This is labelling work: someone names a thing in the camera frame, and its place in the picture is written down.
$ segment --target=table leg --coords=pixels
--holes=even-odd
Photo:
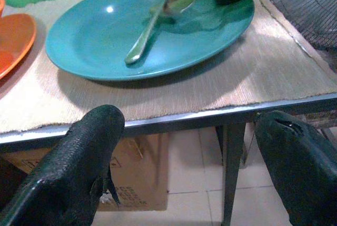
[[[216,126],[215,130],[216,130],[217,140],[219,142],[219,146],[221,149],[221,160],[222,160],[222,165],[223,165],[223,125]]]
[[[244,138],[245,123],[223,126],[223,221],[222,226],[231,225],[237,174]]]

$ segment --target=floor tile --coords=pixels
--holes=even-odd
[[[222,188],[221,150],[214,127],[199,129],[206,190]]]
[[[268,169],[263,161],[256,139],[253,139],[254,129],[246,127],[245,145],[250,148],[246,165],[239,169],[236,188],[251,188],[273,185]],[[199,129],[203,162],[205,166],[206,190],[222,189],[221,151],[217,141],[215,128]]]
[[[239,170],[236,188],[252,188],[271,185],[273,185],[273,182],[254,137],[248,153],[246,166]]]
[[[198,130],[170,134],[168,190],[170,193],[205,190],[205,174]]]
[[[222,191],[208,192],[213,226],[221,225]],[[274,187],[236,191],[231,226],[291,226]]]
[[[329,128],[334,137],[337,139],[337,127],[331,127]]]
[[[206,192],[169,194],[166,211],[97,212],[93,226],[212,226]]]

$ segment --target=fork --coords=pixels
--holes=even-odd
[[[148,25],[143,30],[143,32],[139,36],[138,40],[133,45],[133,47],[131,48],[131,50],[127,54],[126,58],[124,59],[124,62],[127,65],[135,63],[136,61],[138,61],[142,57],[142,54],[145,50],[148,39],[150,38],[152,29],[154,28],[160,13],[162,12],[163,8],[165,7],[165,4],[167,4],[168,1],[169,0],[165,0],[165,1],[161,2],[161,4],[154,11]]]

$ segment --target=woven placemat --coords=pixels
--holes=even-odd
[[[0,81],[1,133],[70,124],[102,104],[139,120],[337,92],[337,76],[268,0],[254,0],[252,24],[233,45],[183,71],[118,83],[66,73],[48,59],[44,43],[56,19],[79,1],[5,8],[4,16],[33,15],[38,34],[29,55]]]

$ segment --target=spoon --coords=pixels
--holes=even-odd
[[[153,10],[153,15],[147,24],[146,28],[143,30],[139,38],[137,39],[136,43],[133,45],[129,53],[127,54],[126,58],[124,59],[124,62],[128,65],[135,63],[139,58],[141,58],[148,39],[150,38],[152,29],[154,28],[154,25],[156,24],[158,17],[162,10],[167,7],[168,3],[170,3],[173,0],[165,0],[162,2],[159,6],[157,6]]]
[[[152,14],[151,20],[127,54],[124,62],[130,65],[141,58],[159,16],[176,17],[191,7],[195,1],[196,0],[165,0],[160,5],[152,7],[150,9],[150,13]]]
[[[163,7],[160,16],[163,17],[178,17],[190,8],[197,0],[168,0]],[[150,13],[154,14],[158,6],[150,8]]]

